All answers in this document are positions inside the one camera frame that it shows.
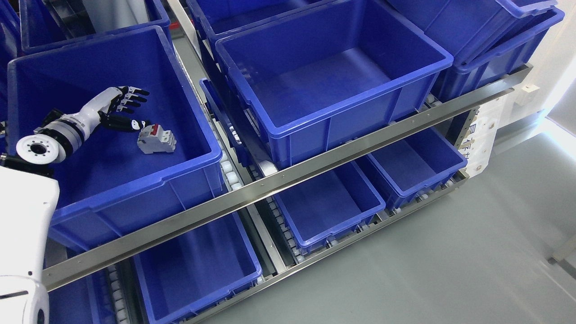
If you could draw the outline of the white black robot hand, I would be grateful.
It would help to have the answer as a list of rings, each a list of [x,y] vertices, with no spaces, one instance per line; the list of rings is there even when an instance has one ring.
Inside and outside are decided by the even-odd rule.
[[[150,121],[128,117],[134,109],[147,102],[150,93],[133,86],[113,86],[89,100],[78,113],[62,117],[78,126],[88,138],[98,126],[121,132],[138,132]]]

